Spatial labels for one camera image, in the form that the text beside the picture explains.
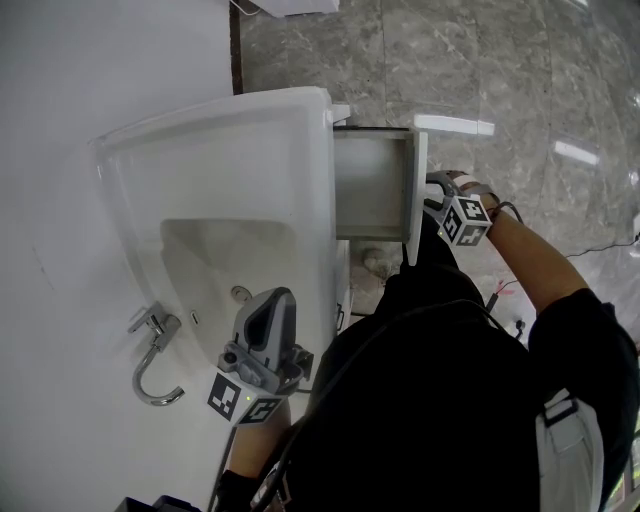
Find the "drain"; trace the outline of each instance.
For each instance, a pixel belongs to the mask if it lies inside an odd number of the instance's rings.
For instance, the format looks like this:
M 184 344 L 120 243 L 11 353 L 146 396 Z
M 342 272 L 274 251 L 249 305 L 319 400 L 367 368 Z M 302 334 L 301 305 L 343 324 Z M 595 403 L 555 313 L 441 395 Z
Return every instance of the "drain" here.
M 238 304 L 246 304 L 253 298 L 253 295 L 251 295 L 251 292 L 244 286 L 234 286 L 231 288 L 231 297 L 233 297 L 233 300 Z

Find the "sleeve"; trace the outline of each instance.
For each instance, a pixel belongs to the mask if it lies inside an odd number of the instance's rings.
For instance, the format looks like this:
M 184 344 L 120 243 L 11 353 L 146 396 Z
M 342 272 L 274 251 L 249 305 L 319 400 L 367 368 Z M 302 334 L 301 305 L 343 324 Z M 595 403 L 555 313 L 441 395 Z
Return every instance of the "sleeve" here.
M 249 512 L 251 500 L 260 487 L 260 481 L 225 471 L 216 489 L 218 512 Z
M 611 304 L 589 289 L 548 306 L 529 336 L 541 399 L 566 388 L 594 408 L 604 447 L 603 501 L 617 484 L 638 416 L 638 353 Z

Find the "black shirt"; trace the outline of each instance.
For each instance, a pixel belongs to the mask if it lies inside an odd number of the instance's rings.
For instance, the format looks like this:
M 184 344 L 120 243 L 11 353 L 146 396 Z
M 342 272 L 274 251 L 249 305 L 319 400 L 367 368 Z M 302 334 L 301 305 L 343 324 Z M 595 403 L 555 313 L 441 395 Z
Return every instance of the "black shirt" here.
M 323 356 L 286 472 L 286 510 L 539 510 L 535 417 L 562 388 L 596 411 L 604 503 L 629 457 L 640 394 L 635 346 L 613 307 L 590 290 L 561 299 L 540 314 L 527 350 L 473 305 L 446 305 L 481 304 L 464 274 L 431 271 L 420 275 L 427 290 L 412 286 L 411 269 L 391 278 L 376 313 Z M 425 304 L 442 306 L 406 314 Z M 242 480 L 224 475 L 221 510 L 248 510 L 255 488 L 241 498 Z

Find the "open drawer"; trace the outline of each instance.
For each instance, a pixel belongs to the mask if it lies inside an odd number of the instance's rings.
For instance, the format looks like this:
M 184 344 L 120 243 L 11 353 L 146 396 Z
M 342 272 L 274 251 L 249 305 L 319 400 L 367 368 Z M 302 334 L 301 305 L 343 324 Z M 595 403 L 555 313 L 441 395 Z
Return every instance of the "open drawer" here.
M 427 172 L 427 134 L 334 128 L 336 236 L 407 245 L 415 264 Z

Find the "marble floor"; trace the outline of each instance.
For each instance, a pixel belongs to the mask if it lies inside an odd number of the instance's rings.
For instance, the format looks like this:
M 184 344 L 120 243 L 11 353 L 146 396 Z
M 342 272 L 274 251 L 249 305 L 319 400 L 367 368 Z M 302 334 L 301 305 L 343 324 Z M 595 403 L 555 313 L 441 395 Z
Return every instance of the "marble floor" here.
M 490 136 L 432 132 L 428 170 L 475 174 L 565 254 L 632 240 L 637 0 L 342 0 L 333 15 L 241 16 L 240 33 L 245 92 L 325 87 L 360 126 L 410 126 L 415 113 L 492 123 Z M 361 313 L 384 291 L 361 265 L 374 245 L 352 244 Z M 381 247 L 396 265 L 398 245 Z M 456 257 L 486 298 L 513 278 L 488 242 Z M 640 246 L 572 261 L 640 341 Z M 527 331 L 535 318 L 517 283 L 494 312 L 508 328 L 524 319 Z

